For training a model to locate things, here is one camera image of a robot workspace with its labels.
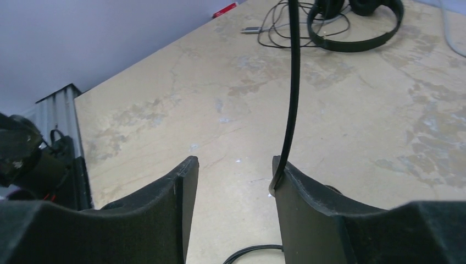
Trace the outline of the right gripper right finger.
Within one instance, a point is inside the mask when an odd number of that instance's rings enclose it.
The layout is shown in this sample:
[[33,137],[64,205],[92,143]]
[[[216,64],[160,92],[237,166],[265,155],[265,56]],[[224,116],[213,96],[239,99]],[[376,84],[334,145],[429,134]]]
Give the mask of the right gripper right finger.
[[465,263],[465,202],[384,210],[287,164],[275,191],[286,263]]

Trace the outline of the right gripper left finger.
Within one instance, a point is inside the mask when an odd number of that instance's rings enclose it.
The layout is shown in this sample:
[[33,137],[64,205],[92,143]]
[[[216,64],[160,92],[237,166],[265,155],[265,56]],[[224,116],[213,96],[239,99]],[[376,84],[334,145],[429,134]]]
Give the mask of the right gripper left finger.
[[100,210],[49,201],[1,203],[1,263],[185,263],[199,162]]

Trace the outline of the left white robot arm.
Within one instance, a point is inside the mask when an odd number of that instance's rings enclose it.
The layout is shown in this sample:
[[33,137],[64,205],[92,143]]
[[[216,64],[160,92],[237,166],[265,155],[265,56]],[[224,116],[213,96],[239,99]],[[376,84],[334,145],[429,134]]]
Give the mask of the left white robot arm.
[[41,144],[42,134],[32,121],[1,113],[1,186],[10,186],[32,167]]

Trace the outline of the black over-ear headphones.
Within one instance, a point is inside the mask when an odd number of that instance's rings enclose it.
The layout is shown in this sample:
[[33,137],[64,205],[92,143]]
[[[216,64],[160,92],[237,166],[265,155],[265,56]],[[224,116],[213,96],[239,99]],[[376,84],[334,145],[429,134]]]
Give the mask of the black over-ear headphones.
[[257,43],[281,53],[294,47],[357,53],[408,43],[402,1],[278,1],[260,26],[245,26]]

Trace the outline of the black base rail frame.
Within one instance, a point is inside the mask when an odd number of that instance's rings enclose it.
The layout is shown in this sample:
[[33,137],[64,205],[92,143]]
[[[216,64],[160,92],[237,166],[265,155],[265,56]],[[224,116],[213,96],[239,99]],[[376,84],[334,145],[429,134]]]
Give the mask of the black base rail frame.
[[81,91],[69,84],[21,114],[42,134],[41,149],[52,147],[51,154],[67,164],[68,175],[45,199],[77,211],[93,208],[74,102],[79,95]]

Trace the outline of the red tag on wall edge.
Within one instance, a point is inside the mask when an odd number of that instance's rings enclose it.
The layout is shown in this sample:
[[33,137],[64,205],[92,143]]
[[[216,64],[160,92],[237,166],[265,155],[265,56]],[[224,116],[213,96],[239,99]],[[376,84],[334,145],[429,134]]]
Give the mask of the red tag on wall edge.
[[236,1],[230,3],[229,5],[223,7],[222,9],[216,11],[215,13],[213,13],[212,19],[215,19],[215,18],[229,12],[230,10],[236,8],[237,6],[238,6],[238,3]]

